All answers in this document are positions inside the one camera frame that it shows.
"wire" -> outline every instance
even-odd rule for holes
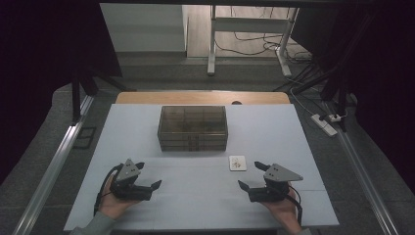
[[[299,99],[297,99],[297,97],[294,95],[293,93],[293,88],[290,89],[291,94],[293,95],[294,99],[296,99],[296,101],[310,114],[314,115],[314,113],[312,113],[310,110],[308,110],[300,101]]]
[[[95,205],[94,205],[94,215],[95,215],[95,213],[97,213],[98,208],[100,207],[102,197],[104,197],[104,196],[106,196],[106,195],[107,195],[107,194],[106,194],[106,195],[102,196],[102,193],[104,192],[104,187],[105,187],[105,185],[107,184],[108,179],[110,178],[111,174],[112,174],[115,170],[120,170],[120,169],[122,169],[122,166],[123,166],[123,164],[119,164],[119,165],[117,165],[117,166],[114,166],[114,167],[110,170],[110,172],[108,172],[107,176],[105,177],[104,182],[103,182],[103,184],[101,185],[100,192],[98,192],[98,194],[97,194],[97,199],[95,200]]]
[[[297,221],[299,222],[299,225],[301,225],[301,219],[302,219],[302,207],[301,207],[301,205],[299,204],[299,202],[296,201],[296,199],[294,199],[293,197],[291,197],[288,194],[286,194],[285,198],[288,199],[290,202],[292,202],[294,205],[296,205],[297,211],[299,212],[299,214],[297,215]]]
[[[220,50],[222,50],[222,51],[234,52],[234,53],[241,54],[241,55],[245,55],[245,56],[254,56],[254,55],[259,55],[259,54],[261,54],[261,53],[266,52],[269,48],[271,48],[271,47],[272,47],[272,46],[269,46],[269,47],[265,48],[264,50],[262,50],[262,51],[260,51],[260,52],[255,52],[255,53],[244,53],[244,52],[239,52],[239,51],[235,51],[235,50],[232,50],[232,49],[225,49],[225,48],[222,48],[222,47],[220,47],[220,46],[217,44],[216,40],[214,40],[214,44],[216,44],[216,46],[217,46]]]
[[[294,188],[293,186],[291,186],[291,185],[289,185],[289,187],[290,187],[291,189],[293,189],[293,190],[294,190],[294,192],[296,192],[297,196],[299,196],[299,204],[301,204],[301,196],[300,196],[299,191],[297,191],[297,189],[295,189],[295,188]]]
[[[105,196],[107,196],[107,195],[109,195],[109,194],[112,194],[113,192],[109,192],[109,193],[106,193],[106,194],[104,194],[103,196],[101,196],[101,198],[104,198]]]

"gray floor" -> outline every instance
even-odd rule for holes
[[[287,80],[275,59],[221,59],[216,75],[207,76],[206,59],[175,57],[119,58],[123,78],[117,80],[138,90],[237,90],[272,91]],[[292,64],[293,74],[305,65]],[[63,234],[63,227],[94,153],[110,105],[118,90],[97,79],[95,97],[83,128],[95,129],[91,139],[78,138],[62,172],[38,217],[31,234]],[[12,234],[24,208],[54,156],[71,121],[70,85],[55,92],[53,107],[22,160],[0,187],[0,234]],[[298,96],[313,113],[321,112],[317,92]],[[384,234],[350,166],[339,138],[330,138],[310,119],[310,114],[291,96],[312,154],[328,190],[340,226],[313,228],[313,234]],[[375,186],[385,201],[399,234],[415,234],[415,197],[388,159],[354,119],[354,107],[347,108],[347,134],[355,145]],[[271,234],[242,231],[238,234]]]

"black cable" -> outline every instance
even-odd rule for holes
[[[295,188],[294,188],[293,186],[291,186],[291,185],[289,185],[289,187],[290,187],[291,189],[293,189],[293,190],[294,190],[294,192],[296,192],[297,196],[299,196],[299,204],[301,204],[301,196],[300,196],[299,191],[297,191],[297,189],[295,189]]]
[[[302,71],[298,75],[296,75],[296,77],[290,79],[289,81],[287,81],[286,83],[278,86],[277,88],[273,89],[272,91],[276,92],[276,91],[278,91],[279,89],[283,88],[286,85],[289,85],[291,83],[295,83],[298,79],[300,79],[299,77],[301,77],[307,70],[313,70],[312,66],[313,66],[313,64],[308,64],[304,69],[302,69]]]
[[[222,51],[229,51],[229,52],[234,52],[234,53],[237,53],[237,54],[241,54],[241,55],[245,55],[245,56],[254,56],[254,55],[259,55],[259,54],[261,54],[261,53],[264,53],[264,52],[266,52],[269,48],[271,48],[272,46],[270,46],[270,47],[268,47],[268,48],[265,48],[263,51],[260,51],[260,52],[255,52],[255,53],[243,53],[243,52],[239,52],[239,51],[235,51],[235,50],[231,50],[231,49],[225,49],[225,48],[222,48],[222,47],[220,47],[218,44],[217,44],[217,42],[216,42],[216,40],[214,40],[214,44],[216,44],[216,46],[220,49],[220,50],[222,50]]]
[[[286,199],[288,199],[290,202],[292,202],[294,205],[296,205],[297,211],[299,212],[297,214],[297,221],[299,222],[299,225],[301,226],[301,220],[302,220],[302,207],[301,207],[301,205],[299,204],[299,202],[296,201],[296,199],[294,199],[293,197],[291,197],[288,194],[286,194]]]
[[[98,209],[99,209],[99,207],[100,207],[102,197],[104,197],[104,196],[106,196],[106,195],[107,195],[107,194],[105,194],[105,195],[103,196],[103,195],[102,195],[102,193],[104,192],[104,188],[105,188],[105,185],[107,184],[108,179],[110,178],[111,174],[112,174],[115,170],[120,170],[120,169],[122,169],[122,166],[123,166],[123,164],[119,164],[119,165],[117,165],[117,166],[114,166],[114,167],[110,170],[110,172],[108,172],[107,176],[105,177],[104,182],[103,182],[103,184],[101,185],[100,192],[98,192],[98,194],[97,194],[97,199],[95,200],[95,205],[94,205],[94,215],[97,213],[97,211],[98,211]]]

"plastic storage box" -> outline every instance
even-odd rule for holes
[[[225,151],[225,107],[163,106],[158,136],[162,151]]]

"white table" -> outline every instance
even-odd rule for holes
[[[339,222],[308,147],[293,105],[226,106],[229,137],[225,152],[162,152],[157,136],[161,105],[112,106],[65,230],[85,226],[102,181],[115,165],[131,159],[145,166],[136,184],[162,180],[151,201],[130,208],[115,229],[192,231],[277,229],[269,211],[251,203],[238,180],[264,186],[254,161],[282,165],[301,176],[303,226]],[[246,156],[247,171],[230,171],[228,157]]]

